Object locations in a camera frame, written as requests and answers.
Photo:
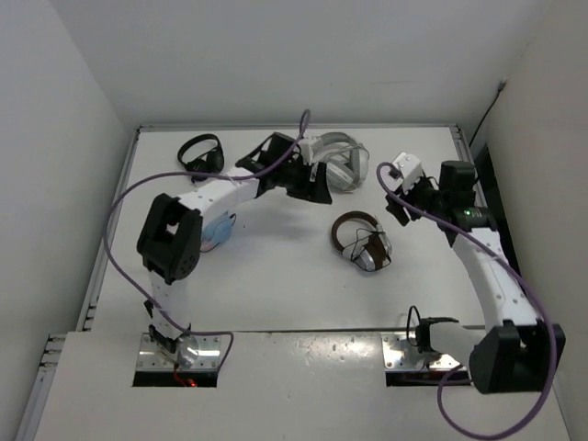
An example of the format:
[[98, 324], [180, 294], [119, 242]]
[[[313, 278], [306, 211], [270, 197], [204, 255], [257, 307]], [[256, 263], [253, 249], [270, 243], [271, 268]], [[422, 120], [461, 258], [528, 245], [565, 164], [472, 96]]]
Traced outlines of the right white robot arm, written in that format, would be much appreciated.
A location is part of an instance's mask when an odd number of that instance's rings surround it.
[[387, 192], [388, 212], [401, 225], [421, 217], [436, 223], [465, 267], [484, 319], [485, 335], [476, 337], [456, 319], [423, 318], [415, 329], [418, 350], [453, 357], [482, 394], [549, 387], [565, 333], [547, 324], [506, 262], [492, 213], [476, 203], [474, 165], [444, 161], [434, 180], [417, 157], [400, 153], [389, 175], [399, 185]]

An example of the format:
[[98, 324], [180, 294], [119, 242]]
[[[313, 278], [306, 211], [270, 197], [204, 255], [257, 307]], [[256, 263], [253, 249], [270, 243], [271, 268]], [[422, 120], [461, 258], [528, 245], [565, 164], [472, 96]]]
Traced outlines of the brown silver headphones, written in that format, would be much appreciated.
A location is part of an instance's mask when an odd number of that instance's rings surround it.
[[[356, 238], [342, 244], [338, 237], [340, 227], [347, 222], [358, 222]], [[392, 263], [392, 245], [378, 219], [365, 211], [353, 210], [339, 216], [332, 224], [330, 239], [333, 249], [362, 271], [378, 272]]]

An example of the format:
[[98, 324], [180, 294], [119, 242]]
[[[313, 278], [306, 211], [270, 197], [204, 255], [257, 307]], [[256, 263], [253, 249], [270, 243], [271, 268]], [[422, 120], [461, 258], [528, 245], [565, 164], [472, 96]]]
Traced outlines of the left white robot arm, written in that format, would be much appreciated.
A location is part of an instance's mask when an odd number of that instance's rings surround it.
[[180, 315], [186, 279], [198, 264], [204, 231], [231, 215], [242, 203], [277, 187], [291, 198], [330, 204], [327, 166], [309, 159], [310, 150], [281, 133], [273, 133], [239, 159], [224, 176], [180, 196], [157, 196], [137, 243], [151, 283], [150, 337], [168, 354], [178, 351], [191, 324]]

